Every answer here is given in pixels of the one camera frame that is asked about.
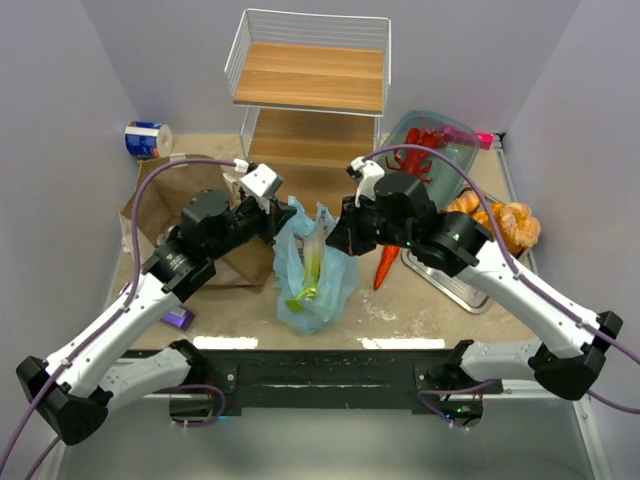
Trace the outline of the red chili pepper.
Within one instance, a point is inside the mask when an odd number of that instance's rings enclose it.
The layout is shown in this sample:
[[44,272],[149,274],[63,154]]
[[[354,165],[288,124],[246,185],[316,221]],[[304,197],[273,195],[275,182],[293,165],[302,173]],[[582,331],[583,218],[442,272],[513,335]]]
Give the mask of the red chili pepper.
[[379,290],[382,286],[400,251],[401,249],[397,246],[386,245],[383,248],[381,258],[374,276],[374,291]]

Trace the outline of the green white celery stalk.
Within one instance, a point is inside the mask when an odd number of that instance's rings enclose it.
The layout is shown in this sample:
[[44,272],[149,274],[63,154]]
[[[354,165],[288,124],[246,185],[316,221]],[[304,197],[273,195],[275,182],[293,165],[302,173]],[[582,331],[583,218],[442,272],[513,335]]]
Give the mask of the green white celery stalk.
[[299,258],[302,273],[289,281],[292,298],[285,305],[293,313],[304,311],[305,305],[316,300],[324,261],[324,239],[320,234],[307,237],[302,243],[302,257]]

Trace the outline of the light blue plastic bag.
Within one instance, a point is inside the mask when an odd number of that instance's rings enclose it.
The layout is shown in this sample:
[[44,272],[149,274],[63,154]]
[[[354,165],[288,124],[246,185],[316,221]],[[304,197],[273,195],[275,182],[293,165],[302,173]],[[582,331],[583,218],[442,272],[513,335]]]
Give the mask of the light blue plastic bag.
[[316,205],[307,215],[291,196],[294,216],[275,237],[273,269],[279,289],[276,316],[305,335],[324,330],[343,318],[349,297],[359,284],[358,260],[326,245],[337,225],[329,209]]

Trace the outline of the red toy lobster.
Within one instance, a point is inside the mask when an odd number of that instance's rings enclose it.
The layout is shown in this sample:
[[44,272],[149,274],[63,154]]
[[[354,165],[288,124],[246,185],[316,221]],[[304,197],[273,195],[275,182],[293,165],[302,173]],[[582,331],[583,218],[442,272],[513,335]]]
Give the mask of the red toy lobster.
[[[446,146],[444,134],[440,130],[425,127],[423,129],[412,127],[409,129],[406,137],[406,144],[414,144],[436,150]],[[408,149],[405,156],[402,156],[398,150],[393,153],[393,161],[385,158],[386,167],[391,171],[405,171],[413,177],[429,184],[433,179],[429,176],[432,169],[433,161],[429,160],[430,154],[421,150]]]

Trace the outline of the brown paper grocery bag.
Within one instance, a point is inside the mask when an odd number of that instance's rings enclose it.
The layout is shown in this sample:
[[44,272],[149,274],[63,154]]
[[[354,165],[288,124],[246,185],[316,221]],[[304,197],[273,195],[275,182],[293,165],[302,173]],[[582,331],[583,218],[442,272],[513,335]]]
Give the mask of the brown paper grocery bag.
[[[240,203],[237,173],[228,173],[219,163],[201,154],[172,154],[139,163],[135,195],[119,212],[123,249],[133,251],[132,233],[137,233],[141,262],[151,257],[180,219],[182,209],[203,190],[218,190],[231,207]],[[258,238],[215,262],[216,274],[208,287],[263,287],[272,273],[273,250]]]

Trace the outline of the twisted sugar donut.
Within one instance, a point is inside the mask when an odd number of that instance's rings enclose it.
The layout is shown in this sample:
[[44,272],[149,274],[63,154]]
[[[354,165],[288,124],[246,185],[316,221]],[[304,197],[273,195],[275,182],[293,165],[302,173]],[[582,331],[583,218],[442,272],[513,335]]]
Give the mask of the twisted sugar donut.
[[533,215],[531,208],[522,203],[510,203],[500,210],[499,227],[512,254],[533,247],[541,233],[539,220]]

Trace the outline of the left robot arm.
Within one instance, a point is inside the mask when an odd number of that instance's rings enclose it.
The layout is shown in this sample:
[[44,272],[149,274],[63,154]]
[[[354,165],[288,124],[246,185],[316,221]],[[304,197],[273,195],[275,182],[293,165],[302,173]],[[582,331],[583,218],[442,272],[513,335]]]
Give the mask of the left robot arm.
[[18,365],[27,399],[65,444],[84,441],[107,416],[113,395],[98,382],[108,367],[155,319],[209,281],[218,258],[255,237],[272,240],[295,213],[277,199],[248,196],[232,208],[220,191],[198,193],[111,311],[75,341],[72,379],[56,375],[50,360],[29,356]]

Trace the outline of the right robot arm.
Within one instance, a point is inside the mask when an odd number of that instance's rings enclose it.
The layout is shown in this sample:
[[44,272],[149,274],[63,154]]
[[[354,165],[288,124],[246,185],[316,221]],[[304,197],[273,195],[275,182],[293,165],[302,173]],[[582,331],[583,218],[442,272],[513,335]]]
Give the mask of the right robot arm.
[[472,217],[441,212],[419,181],[403,172],[354,176],[339,221],[326,240],[349,256],[377,246],[408,249],[423,265],[480,290],[537,336],[521,343],[463,341],[436,381],[532,380],[565,400],[579,400],[601,373],[607,337],[622,320],[597,314],[554,290],[500,249]]

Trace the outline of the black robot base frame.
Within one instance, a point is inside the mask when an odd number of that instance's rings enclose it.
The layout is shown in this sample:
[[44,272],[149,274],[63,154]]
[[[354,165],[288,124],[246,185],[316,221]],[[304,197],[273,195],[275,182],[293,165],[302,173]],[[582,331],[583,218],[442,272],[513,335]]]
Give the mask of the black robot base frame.
[[192,366],[161,393],[202,393],[216,387],[215,406],[230,416],[250,408],[443,411],[478,419],[481,396],[500,381],[481,383],[459,366],[462,350],[204,350],[173,342]]

